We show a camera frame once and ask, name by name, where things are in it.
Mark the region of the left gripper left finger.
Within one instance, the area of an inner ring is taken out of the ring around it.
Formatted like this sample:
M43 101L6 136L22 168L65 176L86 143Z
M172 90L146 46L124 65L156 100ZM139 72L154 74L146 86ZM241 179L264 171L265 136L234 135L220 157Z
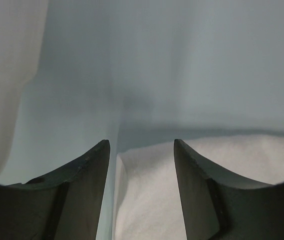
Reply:
M109 158L102 140L25 184L0 185L0 240L94 240Z

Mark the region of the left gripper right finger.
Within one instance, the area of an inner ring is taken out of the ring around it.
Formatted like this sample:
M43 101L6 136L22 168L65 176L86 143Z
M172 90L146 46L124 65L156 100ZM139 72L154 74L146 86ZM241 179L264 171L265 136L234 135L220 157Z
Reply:
M189 240L284 240L284 182L238 175L180 139L174 162Z

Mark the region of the white towel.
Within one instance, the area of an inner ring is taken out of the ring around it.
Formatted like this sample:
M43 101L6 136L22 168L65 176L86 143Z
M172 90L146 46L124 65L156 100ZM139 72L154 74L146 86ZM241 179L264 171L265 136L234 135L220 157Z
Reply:
M264 134L188 140L198 153L247 178L284 181L284 137ZM115 240L184 240L173 143L117 155L113 233Z

